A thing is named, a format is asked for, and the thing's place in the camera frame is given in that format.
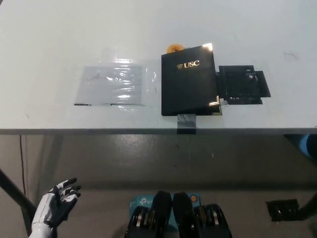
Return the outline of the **white and black left hand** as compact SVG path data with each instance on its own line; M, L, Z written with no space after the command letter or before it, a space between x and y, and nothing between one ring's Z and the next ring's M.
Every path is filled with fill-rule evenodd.
M67 220L70 211L80 197L79 185L74 185L77 178L67 179L55 185L48 193L42 196L34 215L32 225L41 223L49 228L58 227Z

